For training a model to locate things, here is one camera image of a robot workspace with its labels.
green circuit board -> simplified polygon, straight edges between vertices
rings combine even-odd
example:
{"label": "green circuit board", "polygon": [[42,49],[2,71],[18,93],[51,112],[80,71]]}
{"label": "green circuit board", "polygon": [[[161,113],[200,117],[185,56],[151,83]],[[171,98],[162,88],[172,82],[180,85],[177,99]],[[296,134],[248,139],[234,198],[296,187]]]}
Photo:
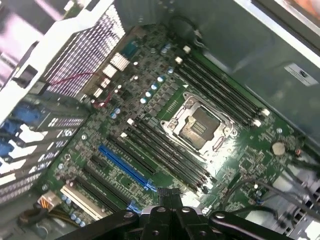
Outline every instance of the green circuit board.
{"label": "green circuit board", "polygon": [[[144,189],[126,171],[101,154],[100,145],[112,150],[137,173],[150,180],[155,187],[179,188],[183,194],[182,201],[186,205],[201,208],[204,215],[217,209],[228,189],[240,179],[250,177],[259,178],[268,183],[274,182],[282,172],[283,166],[290,160],[290,155],[287,153],[275,155],[271,151],[272,144],[281,142],[287,151],[294,151],[302,143],[295,137],[298,134],[294,129],[273,112],[261,120],[259,127],[244,126],[234,120],[233,134],[226,138],[213,153],[211,159],[199,160],[184,147],[168,139],[168,144],[178,149],[177,156],[181,155],[188,159],[183,161],[177,157],[177,161],[179,159],[181,161],[172,163],[185,167],[185,177],[179,174],[178,169],[172,170],[170,168],[172,165],[160,163],[161,160],[166,161],[165,163],[170,162],[168,157],[170,152],[161,152],[165,149],[161,148],[160,152],[155,153],[160,148],[152,148],[153,145],[150,147],[149,140],[145,142],[144,138],[151,136],[151,141],[155,139],[152,134],[154,136],[159,134],[159,139],[164,136],[161,122],[169,121],[177,113],[185,102],[184,94],[188,92],[200,96],[209,105],[216,105],[211,101],[210,95],[199,91],[196,85],[190,84],[178,71],[176,72],[179,66],[175,59],[183,46],[176,38],[168,38],[167,29],[164,26],[146,26],[132,32],[125,40],[122,40],[123,44],[120,44],[117,49],[117,52],[131,63],[124,71],[118,69],[117,73],[110,78],[113,88],[107,87],[107,90],[99,96],[100,99],[104,99],[110,91],[115,91],[111,101],[106,107],[99,108],[92,113],[86,124],[39,181],[39,191],[43,193],[42,186],[47,185],[50,190],[62,197],[61,188],[65,184],[76,183],[76,178],[81,177],[118,208],[126,208],[124,201],[119,200],[101,182],[97,182],[92,175],[84,171],[84,168],[87,167],[112,185],[121,196],[133,201],[139,210],[146,206],[156,205],[158,203],[157,193]],[[266,108],[233,79],[206,60],[197,50],[192,49],[189,54],[206,66],[208,71],[212,71],[217,77],[232,86],[232,89],[236,89],[244,98],[249,99],[257,109]],[[157,82],[159,76],[164,79],[161,83]],[[115,115],[115,109],[120,109],[120,113]],[[96,156],[100,164],[92,161],[92,156]],[[137,160],[147,163],[148,167],[143,167]],[[191,182],[197,181],[191,169],[195,165],[209,172],[212,177],[206,184],[203,184],[207,191],[201,191],[201,187],[197,188],[188,182],[190,179],[193,180],[190,180]],[[107,215],[113,212],[81,185],[75,184],[74,188],[98,206],[102,212]],[[247,184],[230,200],[228,210],[255,204],[257,191],[261,191],[262,195],[265,193],[259,186],[256,188]],[[93,221],[76,204],[63,201],[61,206],[67,213],[76,214],[86,224]]]}

sticker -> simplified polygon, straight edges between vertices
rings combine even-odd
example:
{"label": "sticker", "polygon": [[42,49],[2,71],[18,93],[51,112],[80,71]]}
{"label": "sticker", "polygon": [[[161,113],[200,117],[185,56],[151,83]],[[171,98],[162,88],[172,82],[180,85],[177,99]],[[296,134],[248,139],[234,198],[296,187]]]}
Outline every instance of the sticker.
{"label": "sticker", "polygon": [[312,76],[310,76],[306,71],[300,68],[297,64],[291,63],[290,65],[284,67],[289,73],[291,73],[296,79],[302,82],[307,87],[319,84]]}

motherboard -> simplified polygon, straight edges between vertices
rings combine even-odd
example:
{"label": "motherboard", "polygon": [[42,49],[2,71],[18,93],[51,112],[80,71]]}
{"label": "motherboard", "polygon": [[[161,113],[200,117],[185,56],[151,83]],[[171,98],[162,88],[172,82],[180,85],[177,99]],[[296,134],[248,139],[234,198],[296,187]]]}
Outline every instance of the motherboard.
{"label": "motherboard", "polygon": [[[207,216],[239,180],[272,184],[300,133],[163,25],[135,27],[86,87],[91,116],[39,181],[81,226],[180,189]],[[246,184],[227,210],[256,204]]]}

white pci slot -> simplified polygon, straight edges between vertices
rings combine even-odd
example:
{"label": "white pci slot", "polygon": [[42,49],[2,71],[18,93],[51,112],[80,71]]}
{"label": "white pci slot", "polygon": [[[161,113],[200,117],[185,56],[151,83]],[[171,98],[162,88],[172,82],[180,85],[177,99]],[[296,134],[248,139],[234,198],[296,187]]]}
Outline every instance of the white pci slot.
{"label": "white pci slot", "polygon": [[73,203],[79,206],[83,211],[90,215],[94,220],[100,220],[106,217],[107,215],[101,211],[99,207],[94,205],[88,198],[86,198],[82,193],[73,189],[68,185],[64,185],[61,190],[61,193],[67,196]]}

cpu socket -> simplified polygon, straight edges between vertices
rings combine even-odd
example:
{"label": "cpu socket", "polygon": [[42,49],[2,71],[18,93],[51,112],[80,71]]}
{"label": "cpu socket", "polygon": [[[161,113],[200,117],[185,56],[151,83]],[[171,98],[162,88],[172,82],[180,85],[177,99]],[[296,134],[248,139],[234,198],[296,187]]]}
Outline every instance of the cpu socket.
{"label": "cpu socket", "polygon": [[161,121],[161,126],[174,142],[210,160],[234,130],[234,122],[198,95],[184,92],[183,97],[183,105],[169,121]]}

